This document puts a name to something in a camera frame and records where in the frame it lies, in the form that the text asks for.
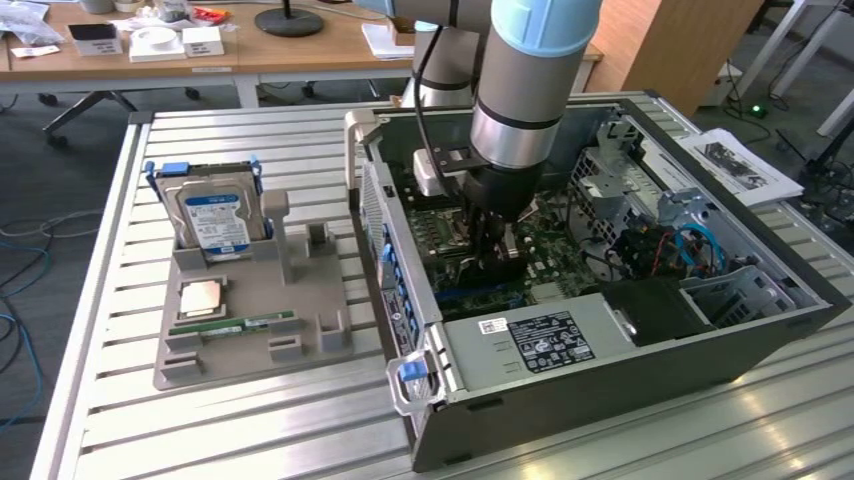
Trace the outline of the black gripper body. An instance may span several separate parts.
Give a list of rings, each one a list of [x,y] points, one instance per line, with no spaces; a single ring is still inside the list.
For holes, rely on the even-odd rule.
[[[485,166],[468,172],[464,197],[470,205],[497,214],[508,223],[520,220],[533,201],[544,168],[506,169]]]

